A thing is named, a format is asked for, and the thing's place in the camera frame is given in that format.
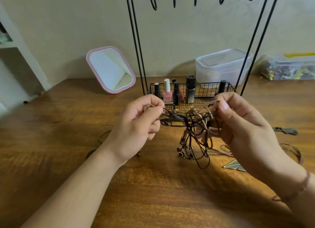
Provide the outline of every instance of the wooden tabletop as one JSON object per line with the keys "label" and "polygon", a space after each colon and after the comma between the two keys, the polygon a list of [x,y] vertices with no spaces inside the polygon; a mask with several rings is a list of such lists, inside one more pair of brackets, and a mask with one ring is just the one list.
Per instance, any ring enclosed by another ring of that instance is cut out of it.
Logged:
{"label": "wooden tabletop", "polygon": [[[148,78],[148,83],[164,78]],[[17,228],[85,161],[125,105],[142,95],[140,79],[119,94],[95,79],[68,79],[0,121],[0,226]],[[277,133],[298,147],[315,172],[315,82],[251,76],[244,98]],[[245,172],[223,169],[232,160],[211,156],[200,170],[179,158],[183,128],[161,126],[140,157],[113,177],[92,227],[301,227],[274,193]],[[223,142],[214,140],[215,148]]]}

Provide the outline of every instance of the plastic box with colorful items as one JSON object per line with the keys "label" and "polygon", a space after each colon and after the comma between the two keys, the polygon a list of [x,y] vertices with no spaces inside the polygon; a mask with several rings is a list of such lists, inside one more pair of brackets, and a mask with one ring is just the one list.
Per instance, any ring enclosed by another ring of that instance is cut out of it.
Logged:
{"label": "plastic box with colorful items", "polygon": [[269,80],[315,79],[315,53],[263,55],[255,67]]}

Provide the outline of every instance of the clear plastic container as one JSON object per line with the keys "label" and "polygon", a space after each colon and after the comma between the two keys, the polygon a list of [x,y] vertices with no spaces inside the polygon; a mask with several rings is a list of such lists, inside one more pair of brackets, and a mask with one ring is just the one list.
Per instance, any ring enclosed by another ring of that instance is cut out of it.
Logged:
{"label": "clear plastic container", "polygon": [[[205,55],[196,59],[196,80],[199,83],[212,83],[226,80],[236,85],[246,52],[239,49],[228,49]],[[249,69],[252,54],[248,55],[239,84],[243,82]]]}
{"label": "clear plastic container", "polygon": [[315,53],[263,55],[255,67],[269,80],[315,79]]}

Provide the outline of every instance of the black wire basket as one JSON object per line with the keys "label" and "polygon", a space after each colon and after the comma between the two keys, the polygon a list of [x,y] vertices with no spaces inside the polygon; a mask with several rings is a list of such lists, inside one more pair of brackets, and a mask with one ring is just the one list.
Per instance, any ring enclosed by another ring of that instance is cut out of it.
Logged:
{"label": "black wire basket", "polygon": [[[162,94],[162,91],[164,91],[164,84],[159,84],[160,85],[160,93]],[[195,100],[193,103],[186,103],[186,101],[180,101],[179,105],[175,105],[173,103],[166,103],[165,108],[168,110],[189,110],[191,107],[204,104],[210,101],[213,101],[213,98],[215,97],[215,93],[218,92],[219,90],[219,85],[220,83],[198,83],[196,84],[196,90],[195,90]],[[174,85],[173,83],[170,84],[171,91],[174,90]],[[182,91],[183,96],[186,96],[186,84],[179,84],[179,89]],[[148,89],[147,94],[154,94],[154,83],[151,83]],[[234,91],[234,87],[227,82],[224,92],[230,92]],[[177,121],[181,122],[178,117],[177,118],[167,118],[167,119],[161,119],[162,122],[172,122],[172,121]]]}

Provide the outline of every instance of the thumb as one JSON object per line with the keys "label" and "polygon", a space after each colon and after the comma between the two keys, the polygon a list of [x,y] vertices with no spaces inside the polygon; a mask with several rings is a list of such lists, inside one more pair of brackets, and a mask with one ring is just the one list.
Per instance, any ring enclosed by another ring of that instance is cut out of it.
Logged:
{"label": "thumb", "polygon": [[137,119],[141,124],[149,127],[163,112],[163,107],[156,106],[144,110],[143,114]]}
{"label": "thumb", "polygon": [[249,130],[251,123],[239,116],[234,110],[230,108],[226,101],[221,100],[218,104],[218,111],[220,117],[234,131]]}

